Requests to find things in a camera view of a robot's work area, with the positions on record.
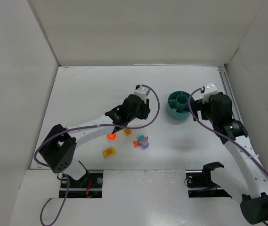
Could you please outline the small orange-yellow lego brick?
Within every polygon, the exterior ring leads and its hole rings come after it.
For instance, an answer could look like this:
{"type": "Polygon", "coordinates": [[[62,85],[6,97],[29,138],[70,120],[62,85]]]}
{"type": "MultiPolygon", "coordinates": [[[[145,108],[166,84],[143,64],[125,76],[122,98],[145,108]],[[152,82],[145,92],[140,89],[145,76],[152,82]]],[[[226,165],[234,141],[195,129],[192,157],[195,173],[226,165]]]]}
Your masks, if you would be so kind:
{"type": "Polygon", "coordinates": [[[125,135],[130,135],[131,134],[131,130],[130,129],[124,129],[124,133],[125,135]]]}

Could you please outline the yellow lego brick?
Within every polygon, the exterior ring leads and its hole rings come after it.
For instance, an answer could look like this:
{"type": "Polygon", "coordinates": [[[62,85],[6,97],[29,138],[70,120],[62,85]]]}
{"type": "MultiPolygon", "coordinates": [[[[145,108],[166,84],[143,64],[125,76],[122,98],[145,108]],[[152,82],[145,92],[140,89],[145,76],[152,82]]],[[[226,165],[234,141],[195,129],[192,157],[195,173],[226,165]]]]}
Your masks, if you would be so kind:
{"type": "Polygon", "coordinates": [[[103,156],[105,158],[110,157],[116,153],[115,149],[113,147],[110,147],[103,151],[103,156]]]}

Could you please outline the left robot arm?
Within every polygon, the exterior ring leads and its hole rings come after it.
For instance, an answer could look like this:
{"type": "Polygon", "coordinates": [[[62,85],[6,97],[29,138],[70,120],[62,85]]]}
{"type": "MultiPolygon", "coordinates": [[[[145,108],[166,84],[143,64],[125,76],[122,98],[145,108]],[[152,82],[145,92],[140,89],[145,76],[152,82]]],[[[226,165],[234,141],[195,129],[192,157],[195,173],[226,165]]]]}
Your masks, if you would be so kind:
{"type": "Polygon", "coordinates": [[[97,137],[116,133],[128,126],[134,119],[146,120],[150,113],[147,94],[135,92],[124,102],[101,117],[73,128],[54,126],[38,149],[53,173],[63,173],[83,186],[89,179],[86,167],[74,159],[74,152],[80,145],[97,137]]]}

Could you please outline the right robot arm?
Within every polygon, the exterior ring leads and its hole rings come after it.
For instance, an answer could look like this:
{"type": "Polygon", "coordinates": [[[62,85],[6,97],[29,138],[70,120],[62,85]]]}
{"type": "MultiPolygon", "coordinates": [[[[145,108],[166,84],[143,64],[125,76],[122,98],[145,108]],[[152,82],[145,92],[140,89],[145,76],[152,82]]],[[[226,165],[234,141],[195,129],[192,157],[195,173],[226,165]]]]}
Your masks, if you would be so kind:
{"type": "Polygon", "coordinates": [[[240,210],[251,225],[268,221],[268,172],[255,153],[250,153],[236,142],[237,137],[248,137],[244,125],[233,118],[232,101],[222,92],[209,94],[203,99],[188,97],[188,108],[194,121],[213,132],[234,158],[244,177],[247,191],[230,178],[220,162],[207,163],[202,169],[202,181],[222,187],[235,198],[240,210]]]}

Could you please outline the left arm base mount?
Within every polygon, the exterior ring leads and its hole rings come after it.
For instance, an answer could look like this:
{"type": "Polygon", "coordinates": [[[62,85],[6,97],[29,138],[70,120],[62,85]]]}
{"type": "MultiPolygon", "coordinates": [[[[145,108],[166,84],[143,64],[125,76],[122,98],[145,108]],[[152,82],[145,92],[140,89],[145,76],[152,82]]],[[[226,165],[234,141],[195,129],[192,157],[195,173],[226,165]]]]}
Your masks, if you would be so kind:
{"type": "Polygon", "coordinates": [[[72,160],[54,168],[60,180],[59,197],[101,198],[103,187],[102,170],[88,170],[80,161],[72,160]]]}

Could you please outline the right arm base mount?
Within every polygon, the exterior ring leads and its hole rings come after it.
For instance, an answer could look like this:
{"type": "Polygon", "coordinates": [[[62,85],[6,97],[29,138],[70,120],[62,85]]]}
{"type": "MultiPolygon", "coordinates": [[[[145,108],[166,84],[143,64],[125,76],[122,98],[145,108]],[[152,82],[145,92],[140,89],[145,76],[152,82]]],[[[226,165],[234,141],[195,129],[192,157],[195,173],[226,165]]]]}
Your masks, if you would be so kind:
{"type": "Polygon", "coordinates": [[[188,188],[189,198],[231,198],[231,196],[211,179],[211,172],[224,168],[220,162],[203,165],[202,169],[187,169],[184,184],[188,188]]]}

